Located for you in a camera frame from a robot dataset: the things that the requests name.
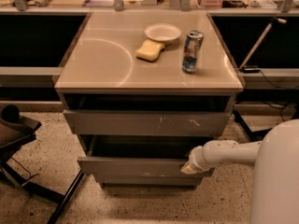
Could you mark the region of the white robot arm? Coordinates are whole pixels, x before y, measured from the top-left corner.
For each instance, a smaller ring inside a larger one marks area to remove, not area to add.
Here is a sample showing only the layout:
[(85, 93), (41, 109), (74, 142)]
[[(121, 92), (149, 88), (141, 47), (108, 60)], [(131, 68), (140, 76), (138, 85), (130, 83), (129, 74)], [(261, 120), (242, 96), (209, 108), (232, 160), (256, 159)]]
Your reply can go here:
[(299, 120), (271, 129), (261, 141), (209, 141), (192, 149), (186, 175), (243, 164), (254, 168), (250, 224), (299, 224)]

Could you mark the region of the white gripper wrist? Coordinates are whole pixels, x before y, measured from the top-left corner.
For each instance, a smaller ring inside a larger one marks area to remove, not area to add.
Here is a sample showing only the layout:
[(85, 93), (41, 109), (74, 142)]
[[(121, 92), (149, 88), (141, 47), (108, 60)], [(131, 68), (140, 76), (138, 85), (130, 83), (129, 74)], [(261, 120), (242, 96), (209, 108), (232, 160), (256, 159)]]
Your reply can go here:
[(204, 150), (201, 146), (192, 149), (189, 155), (189, 163), (185, 163), (180, 171), (185, 175), (195, 175), (196, 173), (207, 172), (211, 166), (206, 162)]

